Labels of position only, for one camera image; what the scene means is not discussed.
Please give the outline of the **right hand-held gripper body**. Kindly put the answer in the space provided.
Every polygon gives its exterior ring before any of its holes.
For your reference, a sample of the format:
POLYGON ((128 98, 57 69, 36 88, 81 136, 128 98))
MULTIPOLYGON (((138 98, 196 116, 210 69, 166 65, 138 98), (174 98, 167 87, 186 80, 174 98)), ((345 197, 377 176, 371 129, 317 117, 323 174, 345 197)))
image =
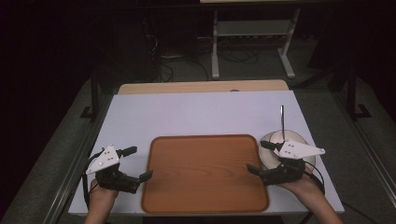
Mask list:
POLYGON ((265 186, 289 183, 302 178, 305 174, 306 161, 304 158, 322 155, 324 148, 312 147, 296 141, 287 140, 277 152, 280 164, 274 168, 263 171, 262 181, 265 186))

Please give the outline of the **black metal stand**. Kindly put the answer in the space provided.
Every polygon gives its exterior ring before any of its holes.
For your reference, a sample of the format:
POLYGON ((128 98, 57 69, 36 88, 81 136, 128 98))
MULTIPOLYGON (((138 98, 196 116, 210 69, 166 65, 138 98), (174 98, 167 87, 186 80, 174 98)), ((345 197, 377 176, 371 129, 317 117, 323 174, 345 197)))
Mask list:
POLYGON ((347 78, 347 89, 346 89, 346 111, 348 115, 353 119, 370 118, 371 114, 365 105, 356 104, 356 90, 357 90, 357 74, 350 66, 347 78))
POLYGON ((95 119, 99 113, 99 84, 95 69, 92 70, 90 83, 91 83, 91 105, 84 107, 80 115, 83 119, 95 119))

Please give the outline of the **person's left hand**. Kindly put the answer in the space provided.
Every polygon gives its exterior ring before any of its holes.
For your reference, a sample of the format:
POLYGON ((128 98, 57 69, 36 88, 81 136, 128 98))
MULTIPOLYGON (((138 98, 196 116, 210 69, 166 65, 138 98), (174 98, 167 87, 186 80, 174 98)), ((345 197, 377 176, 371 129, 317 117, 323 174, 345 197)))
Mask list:
POLYGON ((98 181, 94 179, 91 182, 90 188, 90 201, 91 202, 114 202, 119 193, 114 189, 104 189, 102 188, 98 181))

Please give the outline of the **light wooden table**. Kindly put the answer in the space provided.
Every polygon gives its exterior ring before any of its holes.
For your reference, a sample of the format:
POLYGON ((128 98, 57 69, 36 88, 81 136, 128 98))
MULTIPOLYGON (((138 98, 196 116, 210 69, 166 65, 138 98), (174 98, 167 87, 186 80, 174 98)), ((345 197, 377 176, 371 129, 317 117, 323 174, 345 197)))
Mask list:
POLYGON ((134 83, 120 86, 118 94, 155 94, 183 92, 224 92, 224 91, 287 91, 287 83, 281 79, 272 80, 231 80, 196 81, 169 83, 134 83))

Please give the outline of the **white metal desk frame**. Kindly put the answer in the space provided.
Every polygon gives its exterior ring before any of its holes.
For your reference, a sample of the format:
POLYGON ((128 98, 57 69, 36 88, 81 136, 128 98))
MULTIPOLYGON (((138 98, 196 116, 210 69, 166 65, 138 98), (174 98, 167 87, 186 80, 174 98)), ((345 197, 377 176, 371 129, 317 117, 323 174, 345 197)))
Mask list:
POLYGON ((296 75, 288 58, 290 42, 292 40, 301 10, 296 8, 289 20, 261 20, 261 21, 221 21, 219 13, 213 13, 211 72, 212 78, 219 80, 218 38, 230 36, 269 36, 283 35, 286 37, 282 48, 277 49, 280 61, 287 78, 294 79, 296 75))

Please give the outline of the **metal utensil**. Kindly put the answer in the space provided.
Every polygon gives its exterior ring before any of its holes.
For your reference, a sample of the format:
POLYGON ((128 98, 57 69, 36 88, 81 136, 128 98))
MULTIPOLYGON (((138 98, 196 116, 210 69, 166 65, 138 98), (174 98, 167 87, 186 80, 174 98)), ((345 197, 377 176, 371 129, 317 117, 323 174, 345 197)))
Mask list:
POLYGON ((285 137, 285 120, 284 120, 284 106, 280 106, 280 122, 281 122, 281 134, 282 134, 282 141, 286 141, 285 137))

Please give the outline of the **brown wooden tray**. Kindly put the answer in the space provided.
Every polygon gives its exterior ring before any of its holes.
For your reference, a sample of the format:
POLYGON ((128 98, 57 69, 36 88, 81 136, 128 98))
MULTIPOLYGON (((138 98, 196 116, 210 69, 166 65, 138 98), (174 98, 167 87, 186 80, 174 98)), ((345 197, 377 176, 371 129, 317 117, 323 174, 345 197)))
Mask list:
POLYGON ((142 209, 150 214, 261 213, 267 188, 247 166, 261 165, 248 134, 162 136, 150 145, 142 209))

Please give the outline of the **person's right hand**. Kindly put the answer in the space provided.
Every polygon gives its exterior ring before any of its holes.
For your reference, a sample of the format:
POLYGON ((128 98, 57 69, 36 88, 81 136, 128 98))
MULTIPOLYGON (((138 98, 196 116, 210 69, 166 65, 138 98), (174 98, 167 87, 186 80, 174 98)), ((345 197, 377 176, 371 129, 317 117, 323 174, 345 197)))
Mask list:
POLYGON ((293 182, 278 184, 278 186, 289 190, 299 200, 308 199, 315 193, 320 193, 317 184, 308 175, 303 175, 301 179, 293 182))

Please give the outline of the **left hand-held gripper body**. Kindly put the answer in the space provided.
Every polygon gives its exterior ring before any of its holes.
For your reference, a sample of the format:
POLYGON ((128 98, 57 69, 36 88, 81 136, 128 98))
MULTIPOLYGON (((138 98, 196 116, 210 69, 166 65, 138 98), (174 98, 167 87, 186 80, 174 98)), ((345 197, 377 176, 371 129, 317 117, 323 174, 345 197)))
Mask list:
POLYGON ((96 180, 104 189, 136 193, 141 182, 138 178, 128 176, 119 170, 121 158, 113 145, 103 147, 101 152, 89 159, 85 174, 95 174, 96 180))

